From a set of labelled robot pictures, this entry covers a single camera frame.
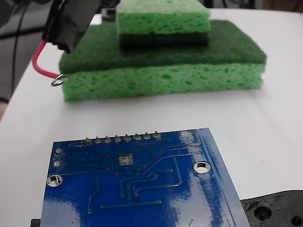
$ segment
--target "white tabletop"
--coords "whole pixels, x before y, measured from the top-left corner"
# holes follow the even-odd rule
[[[214,9],[268,55],[260,90],[65,103],[30,64],[0,123],[1,226],[40,218],[54,141],[209,127],[240,199],[303,190],[303,15]],[[38,63],[59,72],[48,44]]]

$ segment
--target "black tape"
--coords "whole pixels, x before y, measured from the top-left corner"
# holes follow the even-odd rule
[[[43,39],[67,53],[74,52],[99,8],[115,7],[120,0],[54,0]]]

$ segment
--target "sponge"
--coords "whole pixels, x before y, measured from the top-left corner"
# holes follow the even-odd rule
[[[204,44],[199,35],[210,30],[209,16],[198,0],[122,1],[117,8],[120,44]]]
[[[208,46],[121,51],[115,23],[91,26],[63,54],[66,101],[260,88],[266,55],[229,21],[211,21]]]

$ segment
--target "blue circuit board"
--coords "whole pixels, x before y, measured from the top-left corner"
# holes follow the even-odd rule
[[[249,227],[209,129],[55,142],[41,227]]]

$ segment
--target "hole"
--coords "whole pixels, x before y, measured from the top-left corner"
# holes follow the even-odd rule
[[[199,174],[206,174],[210,169],[211,166],[207,162],[197,162],[194,164],[194,170]]]
[[[294,216],[290,222],[292,223],[293,226],[301,226],[303,223],[303,220],[299,216]]]
[[[46,184],[50,187],[58,187],[62,182],[63,178],[60,175],[51,175],[46,180]]]
[[[260,206],[255,209],[254,211],[254,216],[259,220],[259,221],[266,221],[270,219],[272,215],[271,209],[266,206]]]

